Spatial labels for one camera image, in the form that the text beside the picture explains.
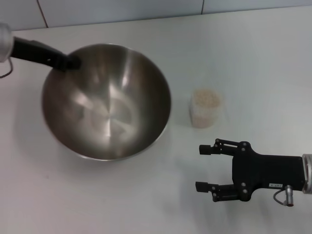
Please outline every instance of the white tile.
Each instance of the white tile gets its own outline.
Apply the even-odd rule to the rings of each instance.
[[[312,5],[312,0],[205,0],[203,14]]]
[[[13,30],[45,28],[36,0],[0,0],[0,21]]]
[[[39,0],[49,27],[198,15],[203,0]]]

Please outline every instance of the robotic hand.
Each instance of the robotic hand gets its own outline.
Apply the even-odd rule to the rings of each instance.
[[[280,189],[273,196],[284,206],[293,206],[293,190],[312,194],[312,155],[272,156],[260,155],[252,150],[246,141],[233,142],[216,139],[213,147],[200,145],[201,155],[224,154],[233,156],[231,185],[196,182],[196,190],[211,192],[213,201],[249,201],[256,189]],[[286,192],[286,201],[276,199],[276,195]]]
[[[45,64],[61,71],[80,67],[78,57],[65,55],[38,41],[14,37],[9,25],[0,23],[0,62],[9,60],[11,67],[10,71],[0,78],[8,76],[13,71],[10,57]]]

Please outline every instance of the gray cable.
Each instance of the gray cable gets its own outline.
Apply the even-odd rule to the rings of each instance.
[[[13,72],[13,63],[11,61],[11,58],[8,58],[8,60],[9,60],[9,63],[10,63],[10,71],[7,74],[5,74],[5,75],[0,76],[0,79],[4,78],[4,77],[7,77],[8,75],[10,75]]]
[[[282,206],[285,206],[285,202],[281,202],[279,200],[277,200],[276,195],[278,195],[280,192],[284,191],[285,189],[281,189],[279,191],[277,191],[274,195],[273,195],[273,199],[274,201],[276,201],[278,204],[281,204]]]

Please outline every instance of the metal mixing bowl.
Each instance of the metal mixing bowl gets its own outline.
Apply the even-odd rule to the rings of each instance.
[[[155,142],[171,109],[161,71],[139,52],[113,44],[72,53],[79,70],[53,69],[42,93],[45,121],[53,135],[79,155],[115,160]]]

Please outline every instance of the white table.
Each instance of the white table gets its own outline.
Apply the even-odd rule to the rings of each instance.
[[[0,233],[311,233],[312,195],[294,192],[287,208],[274,190],[246,203],[195,191],[196,181],[232,182],[231,157],[199,155],[217,137],[247,140],[261,154],[312,153],[311,22],[312,7],[295,7],[16,32],[66,53],[104,42],[138,50],[168,79],[173,108],[149,150],[85,160],[43,122],[50,69],[14,59],[13,74],[0,80]],[[188,114],[198,86],[224,97],[218,123],[205,130],[193,129]]]

